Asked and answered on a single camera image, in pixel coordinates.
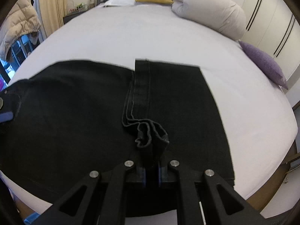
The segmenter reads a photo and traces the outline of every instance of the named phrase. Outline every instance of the rolled comforter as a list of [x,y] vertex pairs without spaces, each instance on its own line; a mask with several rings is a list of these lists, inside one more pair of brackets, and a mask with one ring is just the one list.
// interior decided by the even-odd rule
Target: rolled comforter
[[172,11],[232,40],[241,39],[245,32],[245,13],[232,0],[174,0]]

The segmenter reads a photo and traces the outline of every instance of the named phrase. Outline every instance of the puffer jacket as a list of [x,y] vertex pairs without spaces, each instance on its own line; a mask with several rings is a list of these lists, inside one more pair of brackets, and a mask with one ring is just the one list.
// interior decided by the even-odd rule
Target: puffer jacket
[[8,51],[22,35],[29,34],[35,45],[41,23],[31,0],[18,0],[0,27],[0,59],[6,61]]

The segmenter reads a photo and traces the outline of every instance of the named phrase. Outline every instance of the mattress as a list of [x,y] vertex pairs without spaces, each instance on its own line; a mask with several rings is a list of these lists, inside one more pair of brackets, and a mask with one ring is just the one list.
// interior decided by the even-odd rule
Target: mattress
[[[95,7],[42,42],[10,85],[57,61],[88,59],[134,69],[136,58],[200,67],[228,138],[234,188],[244,199],[254,194],[295,139],[298,128],[291,106],[280,87],[237,42],[177,17],[169,6]],[[0,175],[12,192],[38,213],[51,205],[10,181],[5,173]]]

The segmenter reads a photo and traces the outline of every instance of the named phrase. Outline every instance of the black jeans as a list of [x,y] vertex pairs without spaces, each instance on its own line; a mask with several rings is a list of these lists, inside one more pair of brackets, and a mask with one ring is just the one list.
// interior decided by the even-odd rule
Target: black jeans
[[[92,170],[105,172],[140,150],[145,167],[163,152],[197,171],[234,172],[214,98],[199,67],[137,61],[135,72],[90,61],[58,62],[1,92],[0,169],[54,203]],[[132,197],[139,207],[140,197]],[[150,215],[174,209],[168,195],[143,197]]]

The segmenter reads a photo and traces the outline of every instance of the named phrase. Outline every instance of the curtain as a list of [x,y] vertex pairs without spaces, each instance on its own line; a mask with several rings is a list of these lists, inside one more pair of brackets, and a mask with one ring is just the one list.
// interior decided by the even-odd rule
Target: curtain
[[39,7],[48,37],[64,25],[62,18],[66,15],[66,0],[39,0]]
[[41,15],[41,10],[40,10],[40,1],[39,0],[33,0],[33,1],[34,1],[33,7],[37,11],[37,16],[41,23],[41,28],[40,28],[40,33],[39,33],[38,38],[40,40],[40,43],[42,43],[45,39],[47,39],[47,35],[46,35],[45,28],[44,28],[43,20],[42,20],[42,15]]

